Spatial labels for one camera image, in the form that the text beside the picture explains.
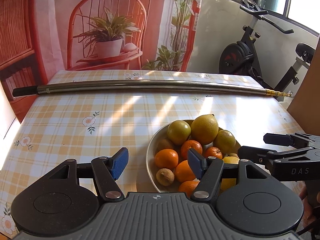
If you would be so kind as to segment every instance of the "checkered tablecloth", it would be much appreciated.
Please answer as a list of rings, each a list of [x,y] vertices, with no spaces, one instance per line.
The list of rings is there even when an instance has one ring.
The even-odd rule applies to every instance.
[[[218,74],[161,71],[59,71],[50,83],[108,79],[165,79],[219,82],[260,87],[252,78]],[[264,144],[268,132],[302,132],[272,97],[227,93],[136,92],[79,93],[39,96],[25,117],[0,172],[1,233],[12,238],[10,206],[14,197],[66,159],[88,163],[129,149],[129,163],[117,183],[121,190],[155,191],[145,155],[149,140],[162,126],[177,119],[212,113],[241,145]],[[92,180],[81,185],[94,191]]]

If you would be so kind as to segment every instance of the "brown cardboard panel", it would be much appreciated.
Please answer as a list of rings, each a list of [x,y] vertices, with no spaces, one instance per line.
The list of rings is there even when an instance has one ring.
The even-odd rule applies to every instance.
[[[320,40],[288,112],[306,133],[320,136]]]

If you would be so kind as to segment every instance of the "screw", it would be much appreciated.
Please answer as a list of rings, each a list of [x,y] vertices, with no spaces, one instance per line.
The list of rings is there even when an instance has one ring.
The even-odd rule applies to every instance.
[[[121,197],[121,193],[119,191],[108,191],[106,193],[107,198],[116,199]]]
[[[193,195],[196,198],[207,198],[209,197],[209,193],[206,191],[196,191],[195,193],[193,193]]]

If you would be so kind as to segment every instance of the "blue gripper pad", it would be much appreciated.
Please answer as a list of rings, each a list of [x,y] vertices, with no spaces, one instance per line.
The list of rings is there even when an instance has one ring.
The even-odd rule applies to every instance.
[[[111,176],[114,180],[119,179],[124,168],[128,164],[129,152],[128,149],[122,147],[116,154],[114,154],[111,159],[113,160],[112,168],[110,170]]]
[[[201,179],[207,168],[206,159],[195,149],[188,150],[188,164],[197,179]]]

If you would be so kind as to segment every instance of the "bowl of fruit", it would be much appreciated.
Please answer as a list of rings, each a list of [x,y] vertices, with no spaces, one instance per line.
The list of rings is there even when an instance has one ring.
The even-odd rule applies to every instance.
[[[240,148],[233,134],[219,127],[213,114],[195,120],[176,120],[159,129],[148,145],[146,165],[158,192],[185,192],[189,197],[199,183],[188,165],[187,153],[195,149],[204,157],[214,156],[226,163],[238,163]],[[236,184],[223,179],[220,190]]]

